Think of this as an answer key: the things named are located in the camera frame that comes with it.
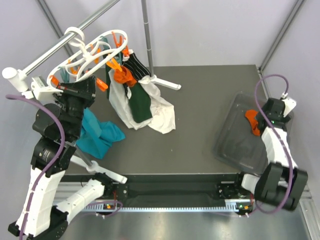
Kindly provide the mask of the white clip hanger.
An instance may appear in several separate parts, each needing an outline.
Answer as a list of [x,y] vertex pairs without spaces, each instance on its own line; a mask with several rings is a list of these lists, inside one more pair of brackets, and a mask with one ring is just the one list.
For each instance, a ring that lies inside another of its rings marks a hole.
[[129,54],[128,35],[125,31],[120,29],[108,30],[88,44],[85,44],[85,34],[77,27],[69,27],[65,33],[76,34],[68,43],[78,48],[78,51],[49,73],[46,79],[49,86],[55,88],[59,84],[59,81],[54,79],[54,75],[59,70],[65,70],[67,74],[75,78],[76,82],[88,78],[104,65],[114,70],[122,70],[116,57],[123,51],[127,55]]

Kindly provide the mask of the orange sock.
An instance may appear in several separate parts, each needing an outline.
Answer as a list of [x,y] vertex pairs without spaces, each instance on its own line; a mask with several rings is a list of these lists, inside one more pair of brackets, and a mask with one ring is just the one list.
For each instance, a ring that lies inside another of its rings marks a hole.
[[254,109],[249,109],[245,112],[245,118],[248,120],[250,127],[251,127],[251,131],[253,133],[253,135],[255,136],[260,136],[260,130],[258,129],[258,121],[256,120],[256,116],[258,114],[258,111],[254,110]]
[[121,67],[121,70],[115,70],[113,79],[117,83],[126,84],[130,88],[132,88],[137,83],[137,80],[133,77],[130,70],[124,66]]

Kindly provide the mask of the black white striped sock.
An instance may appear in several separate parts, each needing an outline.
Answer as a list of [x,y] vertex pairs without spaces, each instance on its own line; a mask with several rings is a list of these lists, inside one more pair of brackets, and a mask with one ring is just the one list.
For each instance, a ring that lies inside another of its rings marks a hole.
[[131,72],[137,81],[142,80],[144,77],[151,77],[150,71],[140,62],[134,52],[129,54],[129,58],[123,62],[123,66]]

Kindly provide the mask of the white and green shirt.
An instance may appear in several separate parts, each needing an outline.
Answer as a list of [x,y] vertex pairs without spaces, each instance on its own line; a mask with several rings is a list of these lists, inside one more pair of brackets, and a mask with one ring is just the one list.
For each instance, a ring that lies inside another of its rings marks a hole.
[[[120,67],[123,67],[123,62],[129,59],[131,53],[133,51],[128,55],[120,53],[115,58]],[[138,130],[148,126],[161,134],[168,134],[176,129],[175,107],[162,97],[160,89],[152,82],[152,75],[136,80],[137,83],[130,88],[132,97],[128,99],[123,84],[114,80],[115,70],[105,66],[108,85],[106,96],[129,129]]]

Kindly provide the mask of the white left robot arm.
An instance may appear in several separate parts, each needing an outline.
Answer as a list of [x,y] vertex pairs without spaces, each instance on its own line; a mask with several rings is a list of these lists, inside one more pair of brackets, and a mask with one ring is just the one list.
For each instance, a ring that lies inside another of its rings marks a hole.
[[8,231],[20,239],[59,239],[85,207],[99,198],[109,198],[114,191],[110,177],[97,172],[76,193],[54,204],[59,183],[76,152],[84,112],[95,101],[96,78],[58,82],[52,97],[51,103],[41,104],[22,95],[6,96],[38,109],[32,128],[40,139],[32,153],[29,188],[19,218],[8,226]]

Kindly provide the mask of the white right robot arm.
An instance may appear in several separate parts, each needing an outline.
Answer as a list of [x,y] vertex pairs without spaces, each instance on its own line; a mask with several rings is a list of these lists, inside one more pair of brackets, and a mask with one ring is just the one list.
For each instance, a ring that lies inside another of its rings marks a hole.
[[287,142],[286,124],[296,105],[289,97],[269,98],[260,111],[245,112],[252,133],[264,144],[268,165],[261,176],[242,174],[242,180],[233,185],[237,197],[252,193],[262,203],[281,205],[287,211],[296,209],[308,181],[307,172],[298,168]]

